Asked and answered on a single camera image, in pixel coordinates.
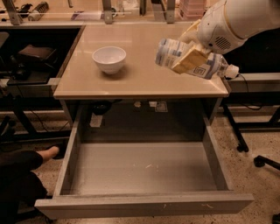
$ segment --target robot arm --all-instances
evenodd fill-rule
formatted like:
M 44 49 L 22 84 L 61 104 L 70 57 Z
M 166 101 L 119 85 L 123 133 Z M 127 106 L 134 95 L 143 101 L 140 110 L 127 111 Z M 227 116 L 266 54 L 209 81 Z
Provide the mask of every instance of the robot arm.
M 201 19 L 197 38 L 213 53 L 224 54 L 278 27 L 280 0 L 220 0 Z

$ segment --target drawer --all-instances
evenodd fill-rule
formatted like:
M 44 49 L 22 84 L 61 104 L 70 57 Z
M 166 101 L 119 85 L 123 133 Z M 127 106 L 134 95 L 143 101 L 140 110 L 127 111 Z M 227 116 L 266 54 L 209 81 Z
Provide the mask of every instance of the drawer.
M 254 200 L 233 191 L 199 99 L 115 103 L 98 127 L 82 104 L 53 198 L 35 205 L 50 219 L 234 214 Z

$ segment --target white bowl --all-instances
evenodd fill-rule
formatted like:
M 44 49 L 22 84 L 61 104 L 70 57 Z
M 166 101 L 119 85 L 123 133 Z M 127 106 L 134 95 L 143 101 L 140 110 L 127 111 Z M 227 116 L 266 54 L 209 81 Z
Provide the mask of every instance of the white bowl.
M 106 74 L 116 74 L 124 65 L 126 52 L 117 46 L 105 46 L 93 52 L 95 64 Z

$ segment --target wooden drawer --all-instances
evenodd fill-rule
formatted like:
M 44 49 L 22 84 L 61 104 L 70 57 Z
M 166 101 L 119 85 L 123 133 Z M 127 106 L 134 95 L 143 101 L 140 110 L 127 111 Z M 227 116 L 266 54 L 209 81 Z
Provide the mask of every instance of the wooden drawer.
M 51 219 L 238 213 L 253 196 L 235 193 L 199 99 L 113 104 L 91 127 L 80 105 L 53 199 Z

